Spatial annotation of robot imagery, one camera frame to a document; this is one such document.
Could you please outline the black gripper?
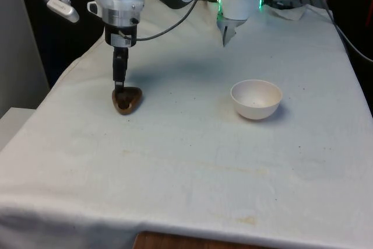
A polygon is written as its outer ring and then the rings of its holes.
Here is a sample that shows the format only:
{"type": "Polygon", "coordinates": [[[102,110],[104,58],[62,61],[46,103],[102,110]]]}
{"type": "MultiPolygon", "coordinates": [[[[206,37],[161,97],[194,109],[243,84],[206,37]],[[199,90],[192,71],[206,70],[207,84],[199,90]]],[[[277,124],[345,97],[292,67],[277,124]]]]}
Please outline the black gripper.
{"type": "Polygon", "coordinates": [[[133,47],[137,40],[137,25],[116,27],[104,26],[105,42],[114,48],[112,68],[115,92],[122,92],[128,68],[128,48],[133,47]]]}

